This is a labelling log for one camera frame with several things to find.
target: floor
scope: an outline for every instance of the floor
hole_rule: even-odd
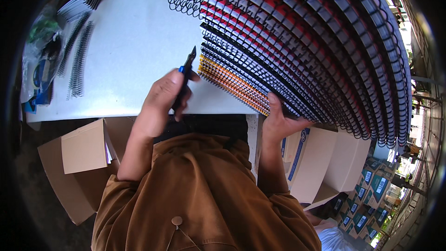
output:
[[[22,126],[20,154],[15,159],[18,184],[40,236],[51,250],[88,250],[95,216],[75,226],[53,192],[40,162],[37,147],[94,119],[42,122],[39,131]],[[258,116],[247,117],[250,161],[254,165]]]

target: hand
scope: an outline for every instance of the hand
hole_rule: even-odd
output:
[[[200,77],[197,73],[192,72],[190,79],[199,81]],[[164,77],[155,81],[144,100],[141,113],[138,115],[132,131],[145,139],[161,135],[169,118],[169,110],[180,93],[183,80],[184,75],[178,72],[178,68],[174,68]],[[187,101],[191,96],[192,92],[187,87],[181,106],[175,111],[176,121],[181,120],[182,112],[187,108]]]
[[[280,99],[272,92],[268,93],[269,116],[263,122],[263,142],[278,145],[283,138],[309,127],[313,123],[303,117],[297,120],[284,117]]]

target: black wire spiral binding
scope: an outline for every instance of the black wire spiral binding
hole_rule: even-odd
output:
[[[70,56],[71,49],[73,48],[73,45],[75,44],[75,40],[78,37],[83,25],[90,17],[90,12],[85,12],[82,14],[79,19],[76,21],[75,25],[73,26],[73,29],[71,30],[70,37],[68,38],[68,41],[65,45],[65,51],[63,53],[62,60],[60,61],[59,69],[57,71],[58,77],[64,77],[66,72],[66,62],[68,60],[68,57]]]
[[[385,0],[168,2],[203,21],[203,75],[238,98],[252,99],[257,110],[265,111],[270,90],[293,114],[379,145],[392,148],[397,138],[405,143],[408,66]],[[234,93],[228,83],[242,85],[238,77],[262,95]]]
[[[70,99],[70,96],[75,98],[83,96],[84,65],[93,28],[94,24],[92,21],[89,21],[81,31],[81,35],[76,44],[76,52],[73,60],[73,67],[71,69],[68,95],[66,98],[67,100]]]

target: white table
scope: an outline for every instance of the white table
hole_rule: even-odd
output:
[[[167,0],[103,0],[90,20],[95,28],[85,64],[84,96],[66,100],[74,47],[66,76],[54,79],[51,104],[26,114],[27,122],[134,116],[153,82],[183,65],[195,45],[193,69],[198,69],[201,22],[170,10]],[[189,114],[256,113],[207,81],[189,84]]]

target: brown jacket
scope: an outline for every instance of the brown jacket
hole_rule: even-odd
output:
[[[320,250],[299,202],[256,186],[249,147],[227,137],[187,134],[157,143],[140,183],[112,175],[93,230],[92,250]]]

